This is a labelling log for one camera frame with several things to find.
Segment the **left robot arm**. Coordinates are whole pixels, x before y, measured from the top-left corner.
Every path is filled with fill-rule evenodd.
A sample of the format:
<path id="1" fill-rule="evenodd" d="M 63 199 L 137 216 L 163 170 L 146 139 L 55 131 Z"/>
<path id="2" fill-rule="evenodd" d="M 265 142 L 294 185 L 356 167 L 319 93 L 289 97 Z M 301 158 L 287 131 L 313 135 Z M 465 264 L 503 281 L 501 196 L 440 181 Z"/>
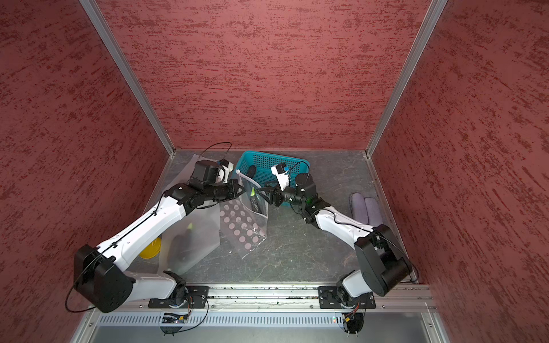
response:
<path id="1" fill-rule="evenodd" d="M 103 313 L 136 300 L 158 299 L 172 307 L 185 301 L 185 285 L 173 272 L 131 273 L 128 268 L 138 255 L 168 228 L 194 210 L 234 200 L 245 192 L 237 180 L 195 189 L 177 184 L 168 189 L 150 211 L 97 247 L 88 244 L 74 256 L 72 288 Z"/>

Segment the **purple roller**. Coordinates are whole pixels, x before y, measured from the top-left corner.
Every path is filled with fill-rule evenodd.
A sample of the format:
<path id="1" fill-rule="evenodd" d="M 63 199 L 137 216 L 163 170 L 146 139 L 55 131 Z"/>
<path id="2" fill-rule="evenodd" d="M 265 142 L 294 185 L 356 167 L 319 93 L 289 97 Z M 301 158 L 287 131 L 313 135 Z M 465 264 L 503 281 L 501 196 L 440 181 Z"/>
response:
<path id="1" fill-rule="evenodd" d="M 353 219 L 362 224 L 369 223 L 369 216 L 365 198 L 360 193 L 353 193 L 350 196 L 350 207 Z"/>
<path id="2" fill-rule="evenodd" d="M 378 227 L 383 224 L 383 216 L 377 200 L 372 197 L 365 198 L 365 206 L 368 216 L 368 224 L 372 227 Z"/>

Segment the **left corner aluminium post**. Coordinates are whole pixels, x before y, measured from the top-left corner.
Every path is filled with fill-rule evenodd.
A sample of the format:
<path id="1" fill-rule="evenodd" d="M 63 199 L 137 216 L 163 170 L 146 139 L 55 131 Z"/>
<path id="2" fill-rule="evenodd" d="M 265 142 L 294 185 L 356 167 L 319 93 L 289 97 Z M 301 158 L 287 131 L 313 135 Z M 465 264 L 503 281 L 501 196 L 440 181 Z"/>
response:
<path id="1" fill-rule="evenodd" d="M 120 70 L 124 80 L 132 91 L 142 111 L 149 120 L 154 132 L 166 149 L 167 154 L 170 156 L 170 158 L 173 158 L 177 149 L 172 143 L 172 140 L 169 138 L 169 135 L 167 134 L 159 117 L 157 116 L 157 113 L 154 110 L 152 103 L 148 99 L 144 89 L 140 84 L 140 81 L 132 70 L 127 58 L 125 57 L 122 48 L 120 47 L 112 30 L 107 24 L 107 20 L 105 19 L 99 5 L 96 1 L 92 0 L 80 0 L 79 2 L 89 20 L 91 21 L 91 24 L 100 36 L 100 39 L 102 40 L 104 46 L 107 48 L 107 51 L 110 53 L 110 56 L 113 58 L 115 64 Z"/>

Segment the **purple roller left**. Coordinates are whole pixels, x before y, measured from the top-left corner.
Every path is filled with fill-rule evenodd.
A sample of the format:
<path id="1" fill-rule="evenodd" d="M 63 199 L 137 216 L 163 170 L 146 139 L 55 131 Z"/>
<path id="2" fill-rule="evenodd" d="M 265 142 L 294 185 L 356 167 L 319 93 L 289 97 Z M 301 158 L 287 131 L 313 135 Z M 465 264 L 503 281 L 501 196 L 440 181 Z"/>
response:
<path id="1" fill-rule="evenodd" d="M 369 216 L 365 198 L 360 193 L 353 193 L 350 196 L 350 207 L 353 219 L 362 224 L 369 223 Z"/>

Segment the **corner aluminium post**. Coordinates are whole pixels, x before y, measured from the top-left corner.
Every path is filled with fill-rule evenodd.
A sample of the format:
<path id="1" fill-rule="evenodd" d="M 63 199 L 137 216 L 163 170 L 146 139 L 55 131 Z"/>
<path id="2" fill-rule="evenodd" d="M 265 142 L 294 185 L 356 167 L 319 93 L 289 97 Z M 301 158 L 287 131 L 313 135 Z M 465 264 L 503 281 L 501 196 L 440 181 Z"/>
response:
<path id="1" fill-rule="evenodd" d="M 127 58 L 125 57 L 122 48 L 120 47 L 112 30 L 107 24 L 107 20 L 105 19 L 99 5 L 96 1 L 92 0 L 80 0 L 79 2 L 89 20 L 91 21 L 91 24 L 100 36 L 100 39 L 102 40 L 104 46 L 107 48 L 107 51 L 110 53 L 110 56 L 113 58 L 115 64 L 120 70 L 124 80 L 132 91 L 142 111 L 149 120 L 154 132 L 166 149 L 167 154 L 170 156 L 170 158 L 173 158 L 177 149 L 172 143 L 172 140 L 169 138 L 169 135 L 167 134 L 159 117 L 157 116 L 157 113 L 154 110 L 152 103 L 148 99 L 144 89 L 140 84 L 140 81 L 132 70 Z"/>
<path id="2" fill-rule="evenodd" d="M 372 159 L 373 154 L 380 143 L 380 140 L 383 136 L 384 131 L 386 130 L 393 113 L 402 97 L 407 84 L 410 81 L 410 78 L 417 67 L 417 63 L 420 61 L 420 58 L 427 46 L 427 43 L 432 36 L 434 29 L 447 5 L 447 0 L 433 0 L 430 2 L 427 12 L 425 14 L 424 20 L 420 25 L 420 28 L 416 34 L 413 45 L 410 48 L 408 56 L 403 64 L 403 68 L 397 78 L 395 87 L 390 95 L 389 100 L 384 108 L 384 111 L 380 117 L 379 122 L 375 128 L 372 138 L 368 143 L 368 146 L 365 150 L 365 156 L 367 159 Z"/>

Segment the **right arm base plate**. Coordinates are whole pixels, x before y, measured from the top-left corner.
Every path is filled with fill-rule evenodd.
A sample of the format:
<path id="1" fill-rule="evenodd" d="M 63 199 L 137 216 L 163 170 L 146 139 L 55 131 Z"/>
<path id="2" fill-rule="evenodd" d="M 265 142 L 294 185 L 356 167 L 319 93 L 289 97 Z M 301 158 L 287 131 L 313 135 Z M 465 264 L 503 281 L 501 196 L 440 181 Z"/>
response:
<path id="1" fill-rule="evenodd" d="M 365 293 L 351 297 L 342 287 L 324 286 L 317 289 L 320 308 L 323 310 L 373 310 L 376 308 L 374 294 Z"/>

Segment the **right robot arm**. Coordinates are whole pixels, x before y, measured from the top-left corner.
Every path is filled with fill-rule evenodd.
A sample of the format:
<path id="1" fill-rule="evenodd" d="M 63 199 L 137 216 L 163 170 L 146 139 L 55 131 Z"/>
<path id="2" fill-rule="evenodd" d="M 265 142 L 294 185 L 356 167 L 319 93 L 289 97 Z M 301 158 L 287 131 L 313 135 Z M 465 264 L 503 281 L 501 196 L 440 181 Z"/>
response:
<path id="1" fill-rule="evenodd" d="M 361 224 L 337 211 L 317 194 L 309 195 L 305 190 L 263 187 L 257 190 L 257 194 L 276 207 L 287 202 L 306 223 L 353 248 L 359 269 L 337 283 L 335 297 L 342 306 L 356 307 L 364 294 L 384 297 L 413 273 L 413 263 L 390 227 Z"/>

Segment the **eggplant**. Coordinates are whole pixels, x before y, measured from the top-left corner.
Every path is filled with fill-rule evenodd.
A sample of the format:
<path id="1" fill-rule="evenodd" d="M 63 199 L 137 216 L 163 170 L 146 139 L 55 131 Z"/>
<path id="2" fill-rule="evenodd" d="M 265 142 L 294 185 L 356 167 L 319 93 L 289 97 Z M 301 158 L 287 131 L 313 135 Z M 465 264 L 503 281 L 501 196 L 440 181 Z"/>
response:
<path id="1" fill-rule="evenodd" d="M 249 177 L 250 179 L 253 179 L 256 172 L 257 172 L 257 167 L 254 165 L 251 165 L 247 170 L 246 176 Z"/>
<path id="2" fill-rule="evenodd" d="M 261 205 L 260 205 L 260 199 L 257 196 L 255 188 L 252 188 L 250 192 L 250 205 L 253 212 L 257 214 L 263 214 Z"/>
<path id="3" fill-rule="evenodd" d="M 172 240 L 167 262 L 172 270 L 187 264 L 192 254 L 194 225 L 189 224 L 181 234 Z"/>

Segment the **left circuit board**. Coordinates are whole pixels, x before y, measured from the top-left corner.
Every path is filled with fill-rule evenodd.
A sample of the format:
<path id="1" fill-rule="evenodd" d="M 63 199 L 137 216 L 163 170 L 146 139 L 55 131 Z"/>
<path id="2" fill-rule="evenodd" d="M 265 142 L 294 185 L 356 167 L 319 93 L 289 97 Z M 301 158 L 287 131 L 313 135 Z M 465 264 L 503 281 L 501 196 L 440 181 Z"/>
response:
<path id="1" fill-rule="evenodd" d="M 161 324 L 162 325 L 168 325 L 168 324 L 183 325 L 187 323 L 189 316 L 190 316 L 189 314 L 177 314 L 177 313 L 165 312 L 162 316 Z"/>

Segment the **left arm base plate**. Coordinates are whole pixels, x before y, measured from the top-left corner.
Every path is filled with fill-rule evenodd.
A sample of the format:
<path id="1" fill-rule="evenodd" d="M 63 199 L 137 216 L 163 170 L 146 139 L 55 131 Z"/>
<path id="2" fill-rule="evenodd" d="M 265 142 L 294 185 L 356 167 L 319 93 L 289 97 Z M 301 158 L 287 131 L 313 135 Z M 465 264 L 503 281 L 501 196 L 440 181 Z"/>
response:
<path id="1" fill-rule="evenodd" d="M 151 299 L 148 307 L 150 309 L 173 310 L 204 309 L 209 291 L 208 286 L 177 287 L 167 299 Z"/>

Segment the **pink dotted zip-top bag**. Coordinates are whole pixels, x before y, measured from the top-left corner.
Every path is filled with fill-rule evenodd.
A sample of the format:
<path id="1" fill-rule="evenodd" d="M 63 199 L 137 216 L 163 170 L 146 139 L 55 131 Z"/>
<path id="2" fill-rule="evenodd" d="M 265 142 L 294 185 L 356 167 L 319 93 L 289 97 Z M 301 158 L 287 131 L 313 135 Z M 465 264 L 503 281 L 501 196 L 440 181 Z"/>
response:
<path id="1" fill-rule="evenodd" d="M 232 244 L 233 250 L 244 259 L 267 238 L 268 204 L 258 197 L 263 214 L 253 212 L 250 192 L 255 188 L 257 193 L 260 185 L 240 170 L 236 171 L 233 179 L 238 181 L 244 191 L 237 199 L 220 204 L 220 230 Z"/>

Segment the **clear zip-top bag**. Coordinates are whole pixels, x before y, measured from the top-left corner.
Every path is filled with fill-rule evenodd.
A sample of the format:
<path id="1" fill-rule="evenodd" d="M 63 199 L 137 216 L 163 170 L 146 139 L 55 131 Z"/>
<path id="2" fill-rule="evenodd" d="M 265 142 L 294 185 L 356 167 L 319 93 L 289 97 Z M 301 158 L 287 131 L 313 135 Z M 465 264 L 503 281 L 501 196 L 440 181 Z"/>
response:
<path id="1" fill-rule="evenodd" d="M 179 183 L 185 183 L 191 176 L 199 155 L 191 151 L 178 151 L 164 178 L 162 190 L 168 190 Z"/>
<path id="2" fill-rule="evenodd" d="M 182 276 L 220 246 L 220 207 L 194 210 L 162 234 L 159 272 Z"/>

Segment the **purple roller right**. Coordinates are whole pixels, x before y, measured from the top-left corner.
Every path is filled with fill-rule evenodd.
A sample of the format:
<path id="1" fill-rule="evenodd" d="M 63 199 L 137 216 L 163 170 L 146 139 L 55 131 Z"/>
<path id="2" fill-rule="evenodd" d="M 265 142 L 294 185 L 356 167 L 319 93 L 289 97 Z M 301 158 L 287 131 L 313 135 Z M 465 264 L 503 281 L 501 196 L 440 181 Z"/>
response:
<path id="1" fill-rule="evenodd" d="M 368 224 L 372 227 L 378 227 L 383 224 L 383 216 L 377 200 L 372 197 L 365 198 L 365 206 L 368 216 Z"/>

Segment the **aluminium front rail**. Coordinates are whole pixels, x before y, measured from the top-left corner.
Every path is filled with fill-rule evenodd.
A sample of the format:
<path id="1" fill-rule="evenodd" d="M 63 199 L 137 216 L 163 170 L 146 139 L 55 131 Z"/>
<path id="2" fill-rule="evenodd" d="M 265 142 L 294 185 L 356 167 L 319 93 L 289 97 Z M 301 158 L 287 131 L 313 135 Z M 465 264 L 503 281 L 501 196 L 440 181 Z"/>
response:
<path id="1" fill-rule="evenodd" d="M 365 316 L 358 333 L 373 336 L 371 327 L 376 314 L 409 314 L 418 321 L 428 342 L 449 342 L 430 287 L 421 284 L 399 284 L 385 297 L 374 295 L 373 310 L 323 310 L 318 287 L 332 284 L 190 284 L 210 288 L 204 309 L 150 309 L 149 300 L 138 300 L 104 314 L 92 310 L 86 314 L 73 342 L 91 342 L 101 327 L 158 327 L 173 333 L 191 328 L 208 327 L 289 327 L 343 330 L 343 315 L 361 312 Z M 162 325 L 165 312 L 189 314 L 186 324 Z"/>

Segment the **right corner aluminium post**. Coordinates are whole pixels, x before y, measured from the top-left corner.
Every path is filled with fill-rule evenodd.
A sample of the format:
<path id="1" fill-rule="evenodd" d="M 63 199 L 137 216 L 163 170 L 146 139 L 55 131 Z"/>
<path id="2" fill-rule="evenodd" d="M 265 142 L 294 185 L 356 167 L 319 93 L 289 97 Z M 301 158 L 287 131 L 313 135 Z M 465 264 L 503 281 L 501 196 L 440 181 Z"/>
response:
<path id="1" fill-rule="evenodd" d="M 427 12 L 425 14 L 424 20 L 420 25 L 420 28 L 416 34 L 413 45 L 410 48 L 408 56 L 403 64 L 403 68 L 397 78 L 395 87 L 390 95 L 389 100 L 384 108 L 384 111 L 380 117 L 379 122 L 375 128 L 372 138 L 368 143 L 368 146 L 365 150 L 365 156 L 367 159 L 372 159 L 373 154 L 380 143 L 380 140 L 383 136 L 384 131 L 386 130 L 393 113 L 402 97 L 407 84 L 410 81 L 410 78 L 417 67 L 417 63 L 420 61 L 420 58 L 427 46 L 427 43 L 432 36 L 434 29 L 447 5 L 447 0 L 433 0 L 430 2 Z"/>

